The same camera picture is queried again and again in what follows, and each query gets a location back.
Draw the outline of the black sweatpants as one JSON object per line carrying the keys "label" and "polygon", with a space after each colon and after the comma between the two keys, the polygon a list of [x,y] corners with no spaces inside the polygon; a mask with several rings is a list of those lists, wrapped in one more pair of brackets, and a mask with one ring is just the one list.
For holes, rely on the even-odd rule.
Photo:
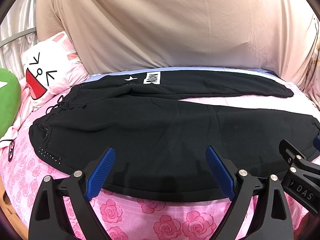
{"label": "black sweatpants", "polygon": [[237,72],[174,70],[108,75],[74,86],[29,129],[36,155],[72,174],[109,148],[116,161],[104,189],[140,199],[204,202],[222,198],[206,162],[208,146],[254,176],[285,174],[282,140],[309,161],[319,120],[271,103],[294,92],[271,78]]}

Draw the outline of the pink rose bedsheet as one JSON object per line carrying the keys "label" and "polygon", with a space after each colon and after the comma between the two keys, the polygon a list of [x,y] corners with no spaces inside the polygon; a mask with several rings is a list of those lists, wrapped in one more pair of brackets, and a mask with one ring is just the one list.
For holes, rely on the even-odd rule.
{"label": "pink rose bedsheet", "polygon": [[[39,108],[32,106],[26,81],[22,80],[21,106],[14,130],[5,136],[14,139],[12,161],[8,161],[8,144],[1,143],[1,193],[9,203],[2,204],[4,213],[19,231],[29,226],[31,210],[44,176],[63,178],[63,173],[39,159],[29,140],[32,122],[44,115],[57,102],[53,97]],[[199,98],[199,103],[242,108],[277,109],[319,117],[315,104],[291,82],[285,86],[294,95],[280,99],[255,95],[236,98]],[[227,199],[199,203],[165,203],[125,197],[103,190],[91,200],[91,206],[113,239],[208,239],[221,222],[230,202]]]}

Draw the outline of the floral blanket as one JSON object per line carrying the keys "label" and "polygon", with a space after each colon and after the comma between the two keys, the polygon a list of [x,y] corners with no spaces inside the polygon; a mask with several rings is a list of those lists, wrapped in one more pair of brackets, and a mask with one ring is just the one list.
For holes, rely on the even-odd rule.
{"label": "floral blanket", "polygon": [[319,108],[319,19],[315,17],[314,22],[316,37],[311,48],[311,57],[302,91]]}

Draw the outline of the black glasses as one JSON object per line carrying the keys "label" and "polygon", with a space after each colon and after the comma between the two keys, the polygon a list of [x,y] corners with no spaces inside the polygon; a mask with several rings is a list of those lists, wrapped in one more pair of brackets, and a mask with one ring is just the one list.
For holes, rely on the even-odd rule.
{"label": "black glasses", "polygon": [[4,139],[1,140],[0,142],[9,142],[8,146],[8,162],[11,162],[14,156],[14,148],[15,148],[15,141],[14,139]]}

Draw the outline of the green plush toy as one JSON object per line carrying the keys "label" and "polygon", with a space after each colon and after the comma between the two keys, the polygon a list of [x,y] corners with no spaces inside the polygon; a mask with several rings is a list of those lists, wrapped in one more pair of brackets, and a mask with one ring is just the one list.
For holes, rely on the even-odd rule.
{"label": "green plush toy", "polygon": [[17,77],[7,69],[1,68],[1,137],[14,123],[21,104],[21,87]]}

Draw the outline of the white pink cartoon pillow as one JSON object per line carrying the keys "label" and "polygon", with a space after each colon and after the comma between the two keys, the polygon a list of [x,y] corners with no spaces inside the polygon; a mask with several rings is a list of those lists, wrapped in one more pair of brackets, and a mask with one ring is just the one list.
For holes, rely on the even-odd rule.
{"label": "white pink cartoon pillow", "polygon": [[89,78],[89,73],[64,31],[23,52],[21,60],[31,105],[35,109]]}

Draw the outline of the beige curtain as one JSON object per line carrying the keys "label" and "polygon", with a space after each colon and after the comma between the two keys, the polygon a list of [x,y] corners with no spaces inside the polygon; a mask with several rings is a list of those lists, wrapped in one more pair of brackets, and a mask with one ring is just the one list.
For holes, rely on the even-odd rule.
{"label": "beige curtain", "polygon": [[302,91],[317,17],[306,0],[37,0],[43,41],[70,37],[90,74],[261,68]]}

